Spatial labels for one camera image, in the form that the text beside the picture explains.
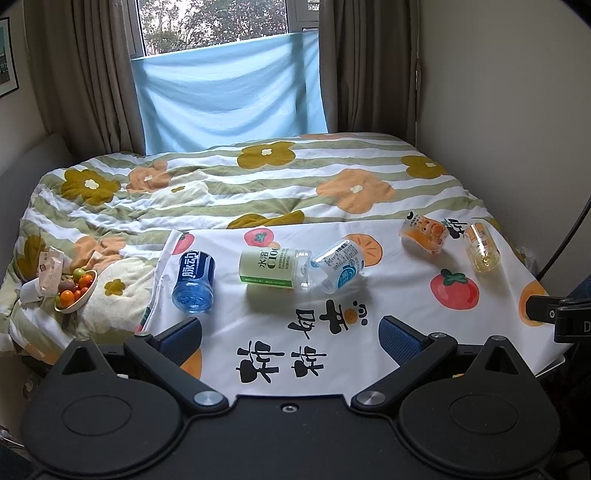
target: black robot mount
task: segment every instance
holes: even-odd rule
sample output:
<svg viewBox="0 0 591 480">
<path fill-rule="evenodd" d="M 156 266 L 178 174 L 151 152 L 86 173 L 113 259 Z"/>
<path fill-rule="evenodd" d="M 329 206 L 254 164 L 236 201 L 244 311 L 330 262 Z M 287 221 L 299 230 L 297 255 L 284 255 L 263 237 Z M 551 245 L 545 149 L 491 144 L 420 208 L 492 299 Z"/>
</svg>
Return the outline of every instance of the black robot mount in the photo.
<svg viewBox="0 0 591 480">
<path fill-rule="evenodd" d="M 558 416 L 507 338 L 458 345 L 383 322 L 400 367 L 350 405 L 327 395 L 230 406 L 179 368 L 197 319 L 118 346 L 74 341 L 22 422 L 33 478 L 549 478 Z"/>
</svg>

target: bottle label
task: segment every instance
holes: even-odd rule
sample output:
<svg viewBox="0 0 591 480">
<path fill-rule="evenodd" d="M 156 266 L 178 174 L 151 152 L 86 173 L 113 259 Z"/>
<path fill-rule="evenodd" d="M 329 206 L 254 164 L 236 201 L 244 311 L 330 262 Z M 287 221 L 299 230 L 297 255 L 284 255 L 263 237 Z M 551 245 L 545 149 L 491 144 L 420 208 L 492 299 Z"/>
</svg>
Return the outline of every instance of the bottle label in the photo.
<svg viewBox="0 0 591 480">
<path fill-rule="evenodd" d="M 339 289 L 353 280 L 365 266 L 363 252 L 355 242 L 343 240 L 325 254 L 310 262 L 312 268 L 320 268 L 327 275 L 323 280 L 325 287 L 333 285 Z"/>
<path fill-rule="evenodd" d="M 291 248 L 245 248 L 240 256 L 240 280 L 271 287 L 293 288 L 297 250 Z"/>
<path fill-rule="evenodd" d="M 474 223 L 466 230 L 466 235 L 471 244 L 476 244 L 478 247 L 491 247 L 492 239 L 486 227 L 481 223 Z"/>
<path fill-rule="evenodd" d="M 177 283 L 200 278 L 209 284 L 213 282 L 216 263 L 211 255 L 191 250 L 182 254 L 179 264 Z"/>
</svg>

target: white cloth with persimmon print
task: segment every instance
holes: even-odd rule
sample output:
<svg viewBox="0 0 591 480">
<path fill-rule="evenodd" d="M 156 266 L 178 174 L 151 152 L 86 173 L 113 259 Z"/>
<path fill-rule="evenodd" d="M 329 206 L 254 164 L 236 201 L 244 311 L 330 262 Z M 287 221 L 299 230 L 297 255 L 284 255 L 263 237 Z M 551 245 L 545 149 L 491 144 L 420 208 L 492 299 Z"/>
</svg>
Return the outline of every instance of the white cloth with persimmon print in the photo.
<svg viewBox="0 0 591 480">
<path fill-rule="evenodd" d="M 430 215 L 452 217 L 458 228 L 483 216 L 482 207 Z M 528 287 L 534 278 L 494 227 L 487 223 L 501 266 L 477 275 L 461 238 L 449 236 L 443 251 L 430 255 L 398 235 L 402 222 L 196 230 L 182 237 L 175 232 L 156 269 L 158 287 L 144 330 L 157 334 L 186 318 L 171 301 L 178 262 L 183 252 L 201 250 L 216 261 L 215 302 L 208 314 L 197 316 L 203 337 L 184 368 L 230 401 L 238 394 L 343 394 L 349 401 L 398 367 L 380 344 L 378 325 L 385 315 L 426 335 L 446 332 L 459 343 L 481 345 L 490 335 L 504 335 L 534 372 L 565 350 L 553 342 L 552 326 L 526 325 L 521 319 L 522 293 L 535 291 Z M 321 253 L 344 236 L 362 245 L 370 266 L 333 295 L 318 288 L 247 285 L 238 277 L 247 244 Z"/>
</svg>

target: orange drink pouch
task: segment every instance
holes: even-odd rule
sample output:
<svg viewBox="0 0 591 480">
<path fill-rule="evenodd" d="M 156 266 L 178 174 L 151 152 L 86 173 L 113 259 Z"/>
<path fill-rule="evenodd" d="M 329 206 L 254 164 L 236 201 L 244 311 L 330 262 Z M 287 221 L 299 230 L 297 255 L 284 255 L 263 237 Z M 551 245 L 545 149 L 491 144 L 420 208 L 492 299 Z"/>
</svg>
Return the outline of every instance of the orange drink pouch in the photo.
<svg viewBox="0 0 591 480">
<path fill-rule="evenodd" d="M 447 228 L 441 222 L 414 212 L 408 213 L 400 228 L 400 236 L 414 240 L 433 255 L 441 251 L 448 235 Z"/>
</svg>

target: metal screw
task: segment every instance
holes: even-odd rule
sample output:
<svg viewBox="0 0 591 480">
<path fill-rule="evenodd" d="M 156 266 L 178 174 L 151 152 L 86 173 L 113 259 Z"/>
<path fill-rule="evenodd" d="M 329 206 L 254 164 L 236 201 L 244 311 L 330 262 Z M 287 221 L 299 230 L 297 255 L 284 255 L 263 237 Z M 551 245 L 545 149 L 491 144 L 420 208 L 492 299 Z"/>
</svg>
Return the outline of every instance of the metal screw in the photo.
<svg viewBox="0 0 591 480">
<path fill-rule="evenodd" d="M 357 394 L 357 401 L 367 407 L 380 405 L 386 401 L 386 395 L 375 390 L 365 390 Z"/>
<path fill-rule="evenodd" d="M 297 405 L 283 405 L 281 411 L 283 413 L 295 413 L 298 410 Z"/>
<path fill-rule="evenodd" d="M 223 402 L 223 395 L 215 390 L 203 390 L 195 394 L 193 401 L 202 407 L 213 407 Z"/>
</svg>

